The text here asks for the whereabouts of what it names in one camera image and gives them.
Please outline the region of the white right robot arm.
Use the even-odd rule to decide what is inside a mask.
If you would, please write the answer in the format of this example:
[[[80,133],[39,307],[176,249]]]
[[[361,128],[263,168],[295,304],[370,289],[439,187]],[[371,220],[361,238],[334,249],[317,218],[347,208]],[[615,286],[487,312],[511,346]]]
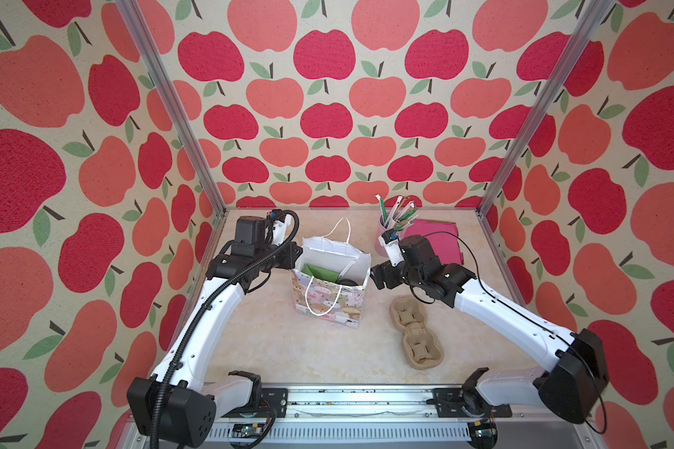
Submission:
[[[506,405],[543,406],[578,425],[604,404],[602,394],[610,379],[603,342],[595,333],[576,333],[529,312],[486,286],[477,269],[442,263],[425,237],[401,241],[388,230],[378,241],[389,257],[371,269],[378,289],[421,289],[432,300],[488,325],[537,363],[531,370],[514,372],[478,369],[462,384],[457,398],[437,398],[436,403],[469,416],[488,415]]]

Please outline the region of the green napkin stack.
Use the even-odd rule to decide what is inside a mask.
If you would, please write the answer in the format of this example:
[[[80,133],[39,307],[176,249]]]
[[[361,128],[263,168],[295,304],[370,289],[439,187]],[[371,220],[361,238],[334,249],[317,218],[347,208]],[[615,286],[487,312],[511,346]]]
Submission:
[[[341,275],[337,271],[333,271],[332,269],[324,269],[310,264],[305,264],[303,266],[303,273],[318,280],[332,282],[333,284],[338,284],[341,279]]]

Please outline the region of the cartoon animal gift bag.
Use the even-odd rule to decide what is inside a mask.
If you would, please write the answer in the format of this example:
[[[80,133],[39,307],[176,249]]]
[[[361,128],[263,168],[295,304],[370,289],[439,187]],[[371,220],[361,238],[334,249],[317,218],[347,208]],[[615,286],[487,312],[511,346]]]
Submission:
[[[361,323],[372,256],[350,242],[352,226],[341,218],[329,233],[303,239],[303,253],[292,269],[295,308],[302,314],[356,329]],[[325,282],[303,273],[310,264],[337,271],[358,287]]]

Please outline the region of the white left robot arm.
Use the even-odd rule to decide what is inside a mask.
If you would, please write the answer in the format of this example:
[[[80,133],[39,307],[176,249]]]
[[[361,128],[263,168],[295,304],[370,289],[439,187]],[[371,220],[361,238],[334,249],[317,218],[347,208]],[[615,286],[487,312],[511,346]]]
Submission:
[[[296,267],[303,253],[295,241],[299,227],[299,216],[290,210],[239,218],[234,238],[210,262],[197,304],[176,341],[152,374],[135,378],[127,390],[137,429],[150,447],[198,448],[215,420],[230,413],[265,416],[263,426],[245,432],[233,447],[254,448],[270,434],[278,413],[263,398],[258,374],[234,370],[211,390],[203,388],[224,328],[243,298],[256,291],[254,280]]]

